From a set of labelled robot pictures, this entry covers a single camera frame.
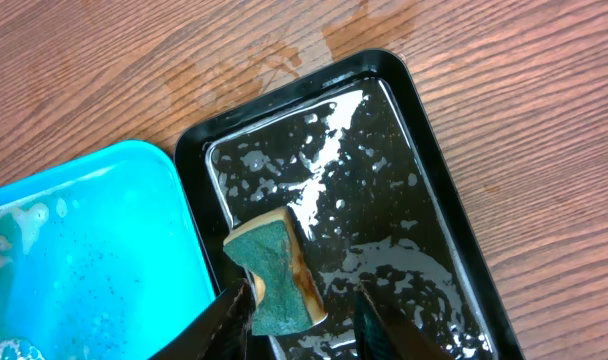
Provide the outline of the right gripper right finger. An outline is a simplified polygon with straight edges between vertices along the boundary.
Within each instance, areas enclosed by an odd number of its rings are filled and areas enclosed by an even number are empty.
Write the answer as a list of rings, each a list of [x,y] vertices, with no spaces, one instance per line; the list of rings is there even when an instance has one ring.
[[[391,300],[378,294],[372,283],[359,283],[355,295],[354,334],[361,360],[452,359]]]

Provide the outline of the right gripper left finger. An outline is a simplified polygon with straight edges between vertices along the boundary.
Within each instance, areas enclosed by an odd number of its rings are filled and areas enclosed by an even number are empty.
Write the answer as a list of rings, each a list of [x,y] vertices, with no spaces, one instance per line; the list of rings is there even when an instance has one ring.
[[[237,279],[152,359],[244,360],[254,311],[249,282]]]

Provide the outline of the teal yellow sponge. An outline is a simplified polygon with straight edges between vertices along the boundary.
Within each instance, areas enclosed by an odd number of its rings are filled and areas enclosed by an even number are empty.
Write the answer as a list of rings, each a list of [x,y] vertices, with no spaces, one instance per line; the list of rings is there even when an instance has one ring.
[[[224,239],[223,251],[252,276],[253,334],[292,335],[327,318],[289,208],[271,210],[234,229]]]

